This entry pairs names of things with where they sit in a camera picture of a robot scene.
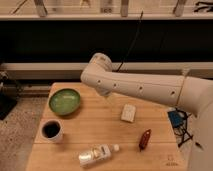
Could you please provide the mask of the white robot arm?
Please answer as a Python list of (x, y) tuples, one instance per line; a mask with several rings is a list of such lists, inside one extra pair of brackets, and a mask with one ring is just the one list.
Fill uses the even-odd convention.
[(194, 114), (197, 123), (187, 171), (213, 171), (213, 80), (113, 72), (111, 59), (103, 53), (92, 56), (80, 79), (102, 96), (115, 92)]

